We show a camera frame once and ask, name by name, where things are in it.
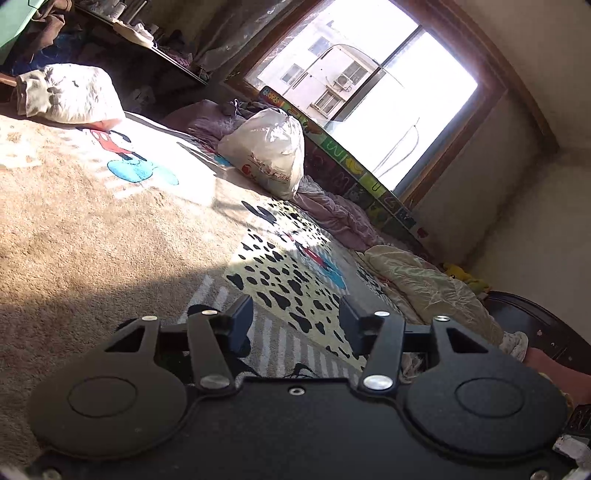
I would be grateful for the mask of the pink pillow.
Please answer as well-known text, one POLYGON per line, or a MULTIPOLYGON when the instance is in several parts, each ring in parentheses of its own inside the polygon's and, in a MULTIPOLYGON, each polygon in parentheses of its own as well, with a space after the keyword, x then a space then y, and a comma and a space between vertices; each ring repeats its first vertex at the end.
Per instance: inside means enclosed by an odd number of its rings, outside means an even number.
POLYGON ((590 403, 590 375, 565 367, 536 348, 527 350, 524 363, 548 376, 557 387, 572 398, 575 405, 590 403))

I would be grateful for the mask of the yellow green plush toy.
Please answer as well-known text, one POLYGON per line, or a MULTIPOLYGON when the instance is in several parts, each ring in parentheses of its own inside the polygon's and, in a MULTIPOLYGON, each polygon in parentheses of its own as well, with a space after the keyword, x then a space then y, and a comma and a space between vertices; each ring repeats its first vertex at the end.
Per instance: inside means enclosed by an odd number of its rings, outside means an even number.
POLYGON ((486 281, 474 277, 458 265, 444 263, 443 269, 449 277, 466 284, 477 296, 487 294, 491 290, 491 286, 486 281))

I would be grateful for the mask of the white plastic bag pillow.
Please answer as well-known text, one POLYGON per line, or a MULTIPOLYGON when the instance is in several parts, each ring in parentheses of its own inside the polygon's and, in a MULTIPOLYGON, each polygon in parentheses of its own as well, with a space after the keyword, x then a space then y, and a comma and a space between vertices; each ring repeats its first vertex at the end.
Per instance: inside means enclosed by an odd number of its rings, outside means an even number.
POLYGON ((217 153, 277 198, 290 200, 304 177, 304 132, 293 116, 267 108, 224 136, 217 153))

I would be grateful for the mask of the cream satin quilt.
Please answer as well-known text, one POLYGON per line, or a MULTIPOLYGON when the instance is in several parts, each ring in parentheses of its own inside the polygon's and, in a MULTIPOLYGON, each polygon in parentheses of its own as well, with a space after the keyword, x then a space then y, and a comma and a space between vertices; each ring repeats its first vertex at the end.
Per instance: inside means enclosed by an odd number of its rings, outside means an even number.
POLYGON ((465 283, 390 245, 370 247, 361 259, 406 297, 424 323, 430 324, 436 315, 447 315, 490 344, 501 345, 504 330, 465 283))

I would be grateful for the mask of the colourful alphabet foam mat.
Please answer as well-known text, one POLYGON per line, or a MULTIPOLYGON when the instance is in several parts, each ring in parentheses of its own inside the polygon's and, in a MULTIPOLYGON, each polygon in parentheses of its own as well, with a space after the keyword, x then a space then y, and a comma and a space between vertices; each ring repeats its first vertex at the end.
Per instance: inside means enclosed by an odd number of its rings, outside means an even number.
POLYGON ((337 140, 269 86, 259 91, 259 101, 300 121, 304 131, 305 174, 325 191, 360 207, 377 231, 402 242, 425 260, 436 260, 423 244, 421 237, 425 232, 410 211, 337 140))

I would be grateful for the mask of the Mickey Mouse plush blanket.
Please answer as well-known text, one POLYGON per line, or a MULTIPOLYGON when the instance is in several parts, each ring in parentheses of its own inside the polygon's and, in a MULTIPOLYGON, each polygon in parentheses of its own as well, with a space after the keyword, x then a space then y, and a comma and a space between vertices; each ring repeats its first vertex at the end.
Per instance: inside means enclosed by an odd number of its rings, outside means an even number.
POLYGON ((339 327, 342 296, 418 317, 401 294, 303 212, 270 199, 197 146, 132 116, 112 133, 147 179, 86 130, 1 112, 1 461, 39 453, 32 390, 145 315, 181 323, 191 306, 252 296, 239 376, 358 377, 339 327))

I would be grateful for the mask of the white floral cloth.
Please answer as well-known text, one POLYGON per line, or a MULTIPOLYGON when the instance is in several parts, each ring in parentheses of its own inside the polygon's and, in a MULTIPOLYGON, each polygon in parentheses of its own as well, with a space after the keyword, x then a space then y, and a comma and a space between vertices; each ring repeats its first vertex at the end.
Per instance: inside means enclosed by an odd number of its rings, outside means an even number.
POLYGON ((504 332, 503 340, 499 345, 499 349, 507 355, 515 358, 517 361, 523 363, 527 355, 529 347, 529 338, 522 332, 514 333, 504 332))

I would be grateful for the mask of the white printed bundle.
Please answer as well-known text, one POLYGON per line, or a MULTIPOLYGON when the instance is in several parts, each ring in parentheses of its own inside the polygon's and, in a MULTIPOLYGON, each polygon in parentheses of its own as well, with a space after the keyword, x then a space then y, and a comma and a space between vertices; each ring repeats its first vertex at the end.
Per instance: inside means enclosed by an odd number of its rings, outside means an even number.
POLYGON ((111 77, 99 67, 51 64, 15 77, 17 112, 65 125, 110 130, 125 118, 111 77))

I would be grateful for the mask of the dark cluttered shelf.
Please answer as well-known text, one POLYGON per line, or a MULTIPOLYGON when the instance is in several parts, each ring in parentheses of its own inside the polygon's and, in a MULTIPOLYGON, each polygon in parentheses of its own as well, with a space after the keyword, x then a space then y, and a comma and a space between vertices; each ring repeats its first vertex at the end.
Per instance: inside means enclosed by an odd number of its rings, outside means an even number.
POLYGON ((10 76, 50 64, 99 67, 110 76, 123 108, 160 118, 189 103, 206 86, 204 78, 158 45, 136 44, 81 1, 3 1, 1 31, 9 10, 25 7, 24 23, 1 47, 1 72, 10 76))

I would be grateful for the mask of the window with wooden frame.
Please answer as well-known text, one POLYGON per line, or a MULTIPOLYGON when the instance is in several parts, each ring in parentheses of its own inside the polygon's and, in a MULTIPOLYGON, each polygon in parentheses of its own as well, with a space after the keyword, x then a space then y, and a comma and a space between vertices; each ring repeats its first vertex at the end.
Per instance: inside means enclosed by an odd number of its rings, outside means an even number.
POLYGON ((525 82, 456 1, 304 1, 226 83, 269 86, 325 128, 407 207, 422 200, 507 94, 541 149, 558 140, 525 82))

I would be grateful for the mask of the pink crumpled quilt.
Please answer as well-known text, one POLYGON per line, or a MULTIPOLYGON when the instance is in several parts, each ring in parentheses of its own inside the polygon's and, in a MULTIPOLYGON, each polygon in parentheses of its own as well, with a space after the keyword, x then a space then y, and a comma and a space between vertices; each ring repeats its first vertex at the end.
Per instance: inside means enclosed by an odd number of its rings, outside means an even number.
MULTIPOLYGON (((250 116, 252 113, 242 117, 238 107, 231 102, 218 105, 205 99, 169 113, 162 123, 197 137, 216 149, 225 135, 235 131, 250 116)), ((342 196, 325 191, 308 175, 301 179, 291 200, 346 248, 363 252, 386 244, 362 208, 342 196)))

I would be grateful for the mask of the dark wooden headboard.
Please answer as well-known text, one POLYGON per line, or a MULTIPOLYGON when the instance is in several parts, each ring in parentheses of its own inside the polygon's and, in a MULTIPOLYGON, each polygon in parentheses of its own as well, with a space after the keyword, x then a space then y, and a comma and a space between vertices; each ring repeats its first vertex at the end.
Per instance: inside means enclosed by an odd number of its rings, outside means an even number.
POLYGON ((499 291, 491 291, 484 306, 505 331, 524 332, 533 348, 565 367, 590 374, 590 344, 552 312, 524 297, 499 291))

